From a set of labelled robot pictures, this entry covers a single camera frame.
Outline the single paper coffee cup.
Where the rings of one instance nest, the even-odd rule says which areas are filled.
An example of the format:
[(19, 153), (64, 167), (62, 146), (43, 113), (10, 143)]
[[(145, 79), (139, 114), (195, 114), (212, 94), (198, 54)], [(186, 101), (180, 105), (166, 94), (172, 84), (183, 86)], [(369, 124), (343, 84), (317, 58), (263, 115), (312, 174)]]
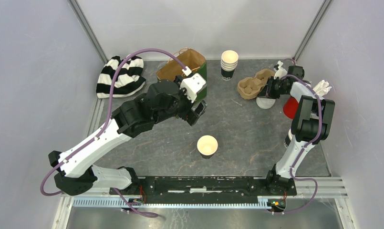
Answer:
[(288, 148), (290, 143), (291, 143), (291, 139), (287, 136), (284, 139), (284, 146), (285, 146), (285, 148)]

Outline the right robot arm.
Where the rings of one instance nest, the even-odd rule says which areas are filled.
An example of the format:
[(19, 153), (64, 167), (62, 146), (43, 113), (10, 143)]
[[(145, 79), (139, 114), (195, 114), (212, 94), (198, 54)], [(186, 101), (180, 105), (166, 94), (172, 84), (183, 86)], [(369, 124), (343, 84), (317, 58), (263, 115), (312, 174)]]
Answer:
[(267, 99), (290, 95), (298, 102), (291, 123), (291, 142), (266, 177), (265, 189), (272, 195), (294, 185), (297, 167), (315, 145), (328, 137), (332, 125), (335, 102), (317, 95), (303, 78), (303, 67), (289, 66), (286, 75), (269, 78), (264, 91), (259, 94)]

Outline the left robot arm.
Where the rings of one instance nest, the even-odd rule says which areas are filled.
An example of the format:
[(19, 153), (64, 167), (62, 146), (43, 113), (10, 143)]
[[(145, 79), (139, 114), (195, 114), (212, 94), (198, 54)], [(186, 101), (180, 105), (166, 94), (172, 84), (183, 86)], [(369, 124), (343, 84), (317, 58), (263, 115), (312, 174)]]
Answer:
[(116, 188), (127, 194), (139, 190), (139, 181), (130, 167), (110, 169), (97, 166), (98, 159), (115, 147), (134, 139), (153, 126), (172, 117), (194, 125), (204, 113), (206, 103), (197, 102), (197, 95), (206, 88), (205, 79), (194, 75), (162, 80), (149, 86), (146, 93), (124, 102), (114, 110), (101, 128), (66, 152), (49, 154), (56, 167), (56, 187), (76, 196), (92, 188)]

